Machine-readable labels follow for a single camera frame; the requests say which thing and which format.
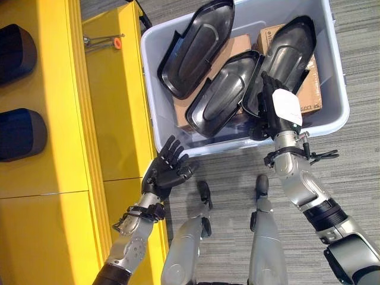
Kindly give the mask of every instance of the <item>plastic storage bin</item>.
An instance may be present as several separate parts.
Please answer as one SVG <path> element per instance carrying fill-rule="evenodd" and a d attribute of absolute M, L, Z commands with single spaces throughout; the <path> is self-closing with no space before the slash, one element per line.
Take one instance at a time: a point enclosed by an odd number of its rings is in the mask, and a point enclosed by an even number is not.
<path fill-rule="evenodd" d="M 235 1 L 235 5 L 231 37 L 249 34 L 252 43 L 256 42 L 260 30 L 264 27 L 287 23 L 298 15 L 308 15 L 314 20 L 317 34 L 314 54 L 323 108 L 304 118 L 304 131 L 309 131 L 310 135 L 315 137 L 340 129 L 346 123 L 350 109 L 328 0 L 243 0 Z M 176 126 L 172 95 L 157 78 L 157 67 L 174 31 L 183 32 L 191 17 L 192 14 L 189 14 L 154 26 L 145 32 L 141 39 L 145 81 L 157 149 L 161 150 L 171 134 L 182 141 L 186 153 L 190 156 L 270 143 L 271 140 L 250 140 L 244 125 L 234 126 L 229 123 L 213 139 L 206 139 L 195 132 L 185 132 Z"/>

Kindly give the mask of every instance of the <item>cardboard box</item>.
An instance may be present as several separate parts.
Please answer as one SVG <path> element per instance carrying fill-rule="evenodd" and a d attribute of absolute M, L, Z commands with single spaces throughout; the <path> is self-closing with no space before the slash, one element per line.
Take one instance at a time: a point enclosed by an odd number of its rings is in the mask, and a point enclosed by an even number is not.
<path fill-rule="evenodd" d="M 271 44 L 276 32 L 284 25 L 277 25 L 264 28 L 260 31 L 257 38 L 258 51 L 266 55 L 268 47 Z M 299 103 L 301 105 L 301 113 L 306 114 L 309 112 L 315 112 L 322 108 L 321 90 L 319 88 L 318 70 L 316 67 L 314 55 L 307 66 L 309 70 L 308 76 L 306 76 L 300 89 L 297 92 Z"/>
<path fill-rule="evenodd" d="M 185 100 L 179 100 L 173 97 L 174 108 L 177 116 L 177 125 L 183 128 L 186 131 L 194 131 L 191 126 L 189 126 L 188 121 L 186 120 L 185 113 L 190 104 L 194 101 L 195 97 L 201 91 L 205 81 L 207 78 L 211 80 L 218 74 L 226 61 L 239 53 L 246 52 L 251 49 L 251 40 L 248 34 L 243 34 L 238 37 L 234 37 L 229 39 L 225 44 L 224 48 L 219 52 L 219 56 L 215 59 L 213 65 L 211 66 L 210 71 L 203 78 L 202 82 L 199 86 L 194 90 L 191 95 Z"/>

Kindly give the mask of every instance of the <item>yellow cabinet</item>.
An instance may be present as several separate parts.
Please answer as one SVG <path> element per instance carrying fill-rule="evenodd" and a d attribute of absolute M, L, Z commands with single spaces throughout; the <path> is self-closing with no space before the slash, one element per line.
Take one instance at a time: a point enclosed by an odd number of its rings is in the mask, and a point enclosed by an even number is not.
<path fill-rule="evenodd" d="M 4 284 L 91 284 L 112 244 L 110 225 L 140 196 L 155 156 L 134 2 L 83 23 L 79 0 L 0 1 L 37 46 L 28 76 L 0 86 L 0 112 L 26 107 L 47 126 L 42 153 L 0 163 Z M 86 36 L 123 33 L 122 49 L 84 53 Z M 131 284 L 159 285 L 167 252 L 157 223 Z"/>
<path fill-rule="evenodd" d="M 91 284 L 99 269 L 88 192 L 0 199 L 4 284 Z"/>

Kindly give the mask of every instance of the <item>robotic hand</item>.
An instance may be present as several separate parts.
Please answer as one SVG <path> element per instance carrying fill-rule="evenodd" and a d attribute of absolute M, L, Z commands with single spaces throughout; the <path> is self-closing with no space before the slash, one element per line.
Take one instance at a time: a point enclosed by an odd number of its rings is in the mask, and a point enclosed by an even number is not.
<path fill-rule="evenodd" d="M 264 159 L 265 164 L 274 167 L 289 200 L 313 225 L 322 243 L 328 245 L 324 255 L 341 283 L 380 284 L 379 248 L 331 198 L 311 171 L 313 163 L 337 157 L 337 150 L 310 153 L 309 133 L 299 134 L 300 125 L 277 116 L 273 93 L 286 88 L 265 72 L 262 78 L 261 116 L 264 120 L 261 129 L 252 134 L 253 137 L 265 134 L 274 140 L 275 151 Z"/>
<path fill-rule="evenodd" d="M 188 166 L 185 154 L 178 158 L 183 147 L 171 136 L 159 155 L 150 164 L 142 180 L 140 201 L 129 207 L 113 225 L 120 235 L 112 245 L 108 259 L 93 285 L 126 285 L 143 260 L 153 224 L 165 218 L 160 203 L 169 197 L 172 187 L 184 183 L 198 168 L 197 162 Z"/>
<path fill-rule="evenodd" d="M 175 137 L 170 136 L 159 155 L 150 164 L 142 180 L 142 194 L 153 193 L 163 201 L 169 197 L 172 187 L 184 183 L 198 168 L 196 161 L 189 166 L 182 166 L 189 156 L 185 154 L 178 159 L 183 152 L 183 146 L 179 146 L 179 140 L 174 140 Z"/>

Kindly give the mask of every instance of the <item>robot forearm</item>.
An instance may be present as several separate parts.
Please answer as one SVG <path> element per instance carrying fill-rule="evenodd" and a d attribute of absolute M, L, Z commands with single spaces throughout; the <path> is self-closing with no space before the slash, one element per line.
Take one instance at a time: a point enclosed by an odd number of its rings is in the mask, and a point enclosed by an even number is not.
<path fill-rule="evenodd" d="M 127 214 L 115 225 L 114 228 L 120 235 L 113 243 L 93 285 L 128 284 L 129 278 L 145 256 L 154 222 L 164 217 L 159 202 L 160 198 L 152 193 L 142 195 L 138 204 L 130 207 Z"/>

